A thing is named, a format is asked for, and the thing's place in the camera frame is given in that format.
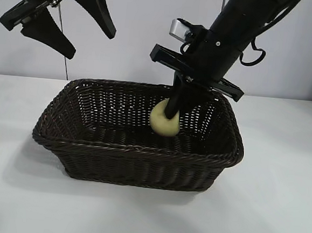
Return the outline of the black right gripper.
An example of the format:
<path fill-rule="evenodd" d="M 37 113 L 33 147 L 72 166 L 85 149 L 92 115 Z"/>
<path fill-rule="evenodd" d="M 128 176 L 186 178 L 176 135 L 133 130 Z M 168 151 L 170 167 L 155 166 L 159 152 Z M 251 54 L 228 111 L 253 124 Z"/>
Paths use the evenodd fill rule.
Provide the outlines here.
<path fill-rule="evenodd" d="M 150 53 L 151 60 L 175 71 L 173 88 L 166 109 L 166 118 L 174 118 L 191 112 L 200 103 L 200 92 L 219 91 L 234 101 L 244 92 L 224 78 L 226 72 L 239 58 L 241 51 L 225 45 L 215 34 L 205 28 L 170 30 L 170 34 L 182 42 L 180 52 L 159 44 Z"/>

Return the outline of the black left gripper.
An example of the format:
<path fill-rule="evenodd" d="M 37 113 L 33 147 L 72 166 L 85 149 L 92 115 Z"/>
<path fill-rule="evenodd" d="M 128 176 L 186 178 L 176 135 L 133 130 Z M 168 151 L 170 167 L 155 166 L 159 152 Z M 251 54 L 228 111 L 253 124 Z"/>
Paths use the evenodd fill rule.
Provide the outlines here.
<path fill-rule="evenodd" d="M 72 59 L 75 47 L 62 33 L 47 7 L 56 6 L 62 0 L 22 0 L 0 17 L 0 23 L 11 31 L 23 24 L 22 35 L 35 39 L 56 50 L 68 59 Z M 116 28 L 109 13 L 106 0 L 76 0 L 97 22 L 103 33 L 113 39 Z"/>

